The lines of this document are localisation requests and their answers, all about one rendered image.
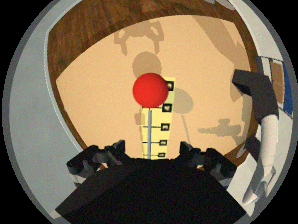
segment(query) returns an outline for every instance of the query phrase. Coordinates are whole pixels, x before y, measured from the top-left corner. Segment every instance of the blue object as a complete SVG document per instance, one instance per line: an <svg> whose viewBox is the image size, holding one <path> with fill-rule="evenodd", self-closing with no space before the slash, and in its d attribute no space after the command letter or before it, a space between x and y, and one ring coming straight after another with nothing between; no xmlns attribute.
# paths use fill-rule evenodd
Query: blue object
<svg viewBox="0 0 298 224"><path fill-rule="evenodd" d="M284 100L284 111L289 115L293 113L293 101L292 101L292 92L289 76L285 64L283 63L284 76L285 76L285 100Z"/></svg>

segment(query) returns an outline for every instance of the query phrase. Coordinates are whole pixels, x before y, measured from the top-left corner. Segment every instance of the beige surface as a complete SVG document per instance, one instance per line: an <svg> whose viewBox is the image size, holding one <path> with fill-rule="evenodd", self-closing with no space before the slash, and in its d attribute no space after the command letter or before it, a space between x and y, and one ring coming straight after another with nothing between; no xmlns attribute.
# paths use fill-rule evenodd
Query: beige surface
<svg viewBox="0 0 298 224"><path fill-rule="evenodd" d="M121 39L126 33L128 39L118 44L117 35ZM226 154L245 140L252 107L251 98L231 83L234 69L249 70L249 62L233 23L171 16L99 41L61 74L57 86L87 145L103 148L124 139L126 153L142 157L140 106L132 95L133 84L145 72L175 77L167 157L179 154L180 141Z"/></svg>

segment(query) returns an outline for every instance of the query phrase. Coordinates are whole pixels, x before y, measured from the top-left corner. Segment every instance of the red ball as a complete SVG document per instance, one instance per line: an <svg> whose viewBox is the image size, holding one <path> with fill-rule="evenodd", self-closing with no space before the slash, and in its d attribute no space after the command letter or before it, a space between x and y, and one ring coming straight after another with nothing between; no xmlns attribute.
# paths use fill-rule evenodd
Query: red ball
<svg viewBox="0 0 298 224"><path fill-rule="evenodd" d="M137 78L133 86L133 96L143 107L155 108L168 98L167 82L158 74L146 73Z"/></svg>

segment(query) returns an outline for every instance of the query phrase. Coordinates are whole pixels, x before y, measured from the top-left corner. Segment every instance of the metal rod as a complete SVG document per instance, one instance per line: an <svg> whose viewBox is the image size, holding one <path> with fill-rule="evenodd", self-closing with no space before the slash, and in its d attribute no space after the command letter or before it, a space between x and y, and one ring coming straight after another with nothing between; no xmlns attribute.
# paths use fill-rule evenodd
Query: metal rod
<svg viewBox="0 0 298 224"><path fill-rule="evenodd" d="M147 156L148 159L151 159L151 125L152 125L152 110L148 110L148 147L147 147Z"/></svg>

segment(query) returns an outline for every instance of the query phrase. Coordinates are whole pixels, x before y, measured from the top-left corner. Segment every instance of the wooden surface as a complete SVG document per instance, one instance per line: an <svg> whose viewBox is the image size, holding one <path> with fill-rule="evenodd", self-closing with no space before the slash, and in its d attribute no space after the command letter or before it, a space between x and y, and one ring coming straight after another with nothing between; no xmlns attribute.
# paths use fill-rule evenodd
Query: wooden surface
<svg viewBox="0 0 298 224"><path fill-rule="evenodd" d="M53 92L68 127L83 149L88 144L82 139L65 111L65 105L56 84L59 76L78 56L115 31L148 19L173 15L210 16L233 23L247 54L249 66L247 69L257 72L255 62L257 53L247 27L236 11L226 9L218 3L213 5L203 0L83 0L58 21L50 31L48 42L48 69ZM255 127L253 117L250 123L254 124L251 127Z"/></svg>

